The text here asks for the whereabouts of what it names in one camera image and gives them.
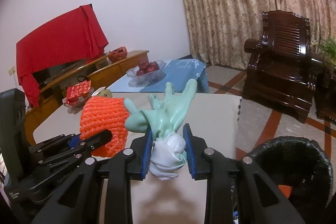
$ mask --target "wooden chair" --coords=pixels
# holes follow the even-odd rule
[[[323,63],[310,51],[310,23],[292,12],[263,12],[262,40],[247,39],[251,53],[243,97],[262,96],[291,107],[305,123]]]

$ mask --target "chair back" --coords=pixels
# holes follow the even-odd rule
[[[310,48],[309,19],[280,10],[263,12],[262,19],[262,43],[272,51],[273,58],[301,65]]]

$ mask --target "silver bolt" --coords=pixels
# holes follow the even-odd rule
[[[85,160],[85,163],[86,163],[87,165],[91,165],[91,164],[94,164],[95,161],[96,161],[96,160],[95,160],[94,158],[90,157],[90,158],[87,158],[87,159]]]
[[[244,157],[243,158],[243,162],[245,162],[246,164],[251,164],[252,163],[252,159],[250,157]]]
[[[215,153],[215,150],[208,147],[208,148],[204,149],[204,153],[206,153],[207,155],[212,155],[213,153]]]
[[[132,148],[126,148],[124,151],[123,151],[124,155],[132,155],[133,154],[133,149]]]

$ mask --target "bag of apples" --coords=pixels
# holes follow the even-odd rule
[[[138,66],[127,71],[126,75],[131,77],[128,85],[140,87],[159,82],[166,76],[163,71],[166,64],[167,63],[162,60],[156,60],[151,63],[147,60],[141,60]]]

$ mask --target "red apple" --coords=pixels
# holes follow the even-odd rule
[[[146,70],[146,73],[158,70],[155,66],[149,66]]]
[[[149,67],[154,67],[155,70],[158,70],[160,69],[159,65],[154,61],[154,62],[151,62],[149,63]]]
[[[149,67],[149,63],[147,60],[141,60],[138,64],[139,69],[145,71]]]
[[[136,75],[137,76],[141,76],[141,75],[144,75],[145,74],[145,72],[143,71],[143,70],[138,70],[137,72],[136,72]]]

